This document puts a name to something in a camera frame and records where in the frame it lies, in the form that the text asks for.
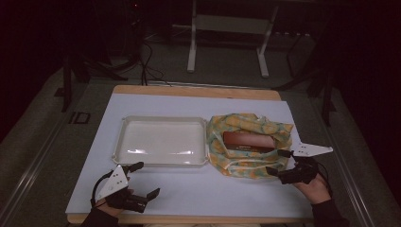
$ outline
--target floral fabric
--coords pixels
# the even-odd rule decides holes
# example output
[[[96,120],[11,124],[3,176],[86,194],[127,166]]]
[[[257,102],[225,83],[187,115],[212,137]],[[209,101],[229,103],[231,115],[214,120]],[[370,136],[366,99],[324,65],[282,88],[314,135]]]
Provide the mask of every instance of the floral fabric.
[[[277,150],[290,149],[292,128],[292,124],[269,121],[266,116],[258,118],[253,113],[213,116],[206,128],[210,163],[226,176],[270,178],[266,166],[278,170],[287,167],[288,158],[279,156]],[[276,148],[268,153],[227,149],[222,138],[225,131],[267,134],[274,138]]]

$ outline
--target black cable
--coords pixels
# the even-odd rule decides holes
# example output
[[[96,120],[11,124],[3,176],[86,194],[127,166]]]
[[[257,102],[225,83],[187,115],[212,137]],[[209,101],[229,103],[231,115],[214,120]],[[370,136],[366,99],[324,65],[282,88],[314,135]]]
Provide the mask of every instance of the black cable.
[[[94,208],[100,207],[100,206],[102,206],[102,205],[104,205],[104,204],[106,204],[106,202],[105,202],[105,201],[104,201],[104,202],[102,202],[101,204],[97,205],[97,206],[94,206]]]
[[[333,190],[331,189],[331,185],[330,185],[330,182],[329,182],[329,179],[328,179],[327,168],[323,164],[321,164],[319,162],[317,162],[317,163],[318,163],[319,166],[321,166],[324,169],[324,173],[325,174],[322,174],[322,172],[320,170],[318,170],[318,173],[322,176],[324,181],[327,183],[328,194],[330,195],[330,197],[333,197]]]
[[[99,186],[99,184],[100,184],[104,179],[110,178],[110,176],[112,176],[112,174],[113,174],[113,171],[110,171],[110,173],[107,173],[107,174],[103,175],[103,176],[102,176],[99,180],[97,180],[97,182],[95,183],[94,190],[92,191],[92,198],[91,198],[91,205],[92,205],[92,207],[95,207],[95,205],[96,205],[95,193],[96,193],[97,187]]]
[[[152,73],[149,72],[149,69],[155,71],[156,73],[161,74],[161,76],[157,77],[157,76],[153,75]],[[149,79],[149,80],[161,81],[161,82],[165,83],[166,85],[172,87],[172,85],[170,83],[168,83],[167,80],[163,79],[163,77],[165,76],[165,74],[163,72],[161,72],[161,71],[159,71],[157,69],[153,69],[153,68],[151,68],[149,66],[147,67],[147,72],[148,72],[149,75],[151,75],[153,77],[153,79]]]
[[[141,84],[148,86],[148,80],[147,80],[147,67],[148,67],[148,63],[150,61],[151,56],[153,55],[153,49],[151,48],[150,45],[146,44],[145,42],[143,43],[143,45],[147,46],[150,53],[148,56],[147,61],[144,63],[144,61],[142,60],[142,58],[139,58],[139,61],[142,64],[142,74],[141,74]]]

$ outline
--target black sleeve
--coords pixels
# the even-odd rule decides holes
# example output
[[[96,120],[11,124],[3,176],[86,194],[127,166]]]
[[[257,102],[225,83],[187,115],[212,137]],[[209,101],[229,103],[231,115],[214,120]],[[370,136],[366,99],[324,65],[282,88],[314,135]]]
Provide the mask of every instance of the black sleeve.
[[[91,213],[80,225],[81,227],[117,227],[118,218],[92,208]]]
[[[348,227],[350,222],[343,218],[333,200],[312,204],[316,227]]]

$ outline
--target dark background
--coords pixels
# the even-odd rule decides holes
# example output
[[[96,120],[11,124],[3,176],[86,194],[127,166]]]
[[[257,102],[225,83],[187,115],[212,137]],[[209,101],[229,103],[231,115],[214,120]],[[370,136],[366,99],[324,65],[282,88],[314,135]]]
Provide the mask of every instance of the dark background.
[[[188,2],[147,1],[140,13],[148,25],[168,37],[170,24],[189,24],[191,6]],[[107,55],[104,40],[98,38],[99,26],[91,1],[8,0],[0,3],[0,10],[2,140],[48,77],[61,68],[63,54],[70,44],[67,40],[75,41],[78,46],[90,41],[91,45],[84,50],[94,58],[99,57],[99,61],[106,61]],[[241,8],[233,7],[233,10],[245,16],[247,13],[255,15],[255,12],[241,12]],[[323,53],[334,50],[341,53],[335,85],[401,204],[401,183],[397,179],[401,161],[401,133],[398,131],[401,27],[398,11],[399,5],[374,2],[361,2],[355,7],[338,10]],[[294,20],[296,12],[296,8],[281,10],[274,29],[295,30],[299,22]],[[113,33],[113,26],[108,29]]]

